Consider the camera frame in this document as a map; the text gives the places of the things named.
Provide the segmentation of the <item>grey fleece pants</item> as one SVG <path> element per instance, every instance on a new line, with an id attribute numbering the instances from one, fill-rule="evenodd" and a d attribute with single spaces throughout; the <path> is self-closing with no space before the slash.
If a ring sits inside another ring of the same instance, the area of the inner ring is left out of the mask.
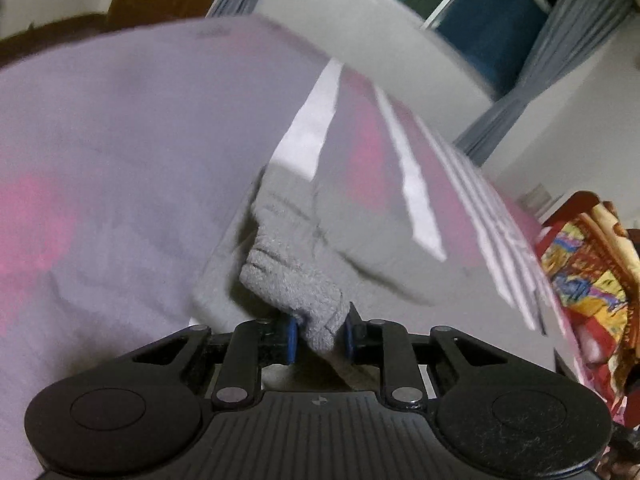
<path id="1" fill-rule="evenodd" d="M 193 299 L 198 318 L 217 333 L 252 318 L 294 318 L 311 358 L 270 367 L 270 389 L 374 388 L 375 370 L 350 364 L 338 348 L 350 310 L 417 334 L 449 325 L 540 366 L 553 364 L 552 342 L 498 295 L 484 266 L 439 261 L 392 214 L 279 165 L 250 186 Z"/>

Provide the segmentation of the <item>striped purple pink bedsheet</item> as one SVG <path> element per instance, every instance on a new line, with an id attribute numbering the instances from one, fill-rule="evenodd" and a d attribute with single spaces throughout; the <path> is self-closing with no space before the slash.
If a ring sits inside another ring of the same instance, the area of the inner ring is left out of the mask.
<path id="1" fill-rule="evenodd" d="M 137 28 L 1 73 L 3 478 L 39 472 L 23 417 L 42 388 L 208 325 L 194 287 L 271 165 L 481 264 L 575 367 L 538 223 L 412 110 L 263 18 Z"/>

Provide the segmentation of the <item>grey right curtain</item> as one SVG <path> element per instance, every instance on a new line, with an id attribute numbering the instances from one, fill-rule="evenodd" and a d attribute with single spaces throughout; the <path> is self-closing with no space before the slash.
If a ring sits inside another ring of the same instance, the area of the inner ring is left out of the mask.
<path id="1" fill-rule="evenodd" d="M 483 165 L 526 107 L 603 46 L 634 10 L 634 0 L 558 0 L 514 87 L 457 138 L 456 147 Z"/>

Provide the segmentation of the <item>white wall socket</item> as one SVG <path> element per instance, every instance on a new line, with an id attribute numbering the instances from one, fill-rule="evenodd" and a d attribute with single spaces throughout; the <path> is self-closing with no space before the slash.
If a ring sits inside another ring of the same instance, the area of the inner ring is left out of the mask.
<path id="1" fill-rule="evenodd" d="M 518 199 L 518 203 L 524 209 L 534 214 L 544 208 L 550 200 L 550 193 L 543 184 L 539 183 L 534 188 L 521 195 Z"/>

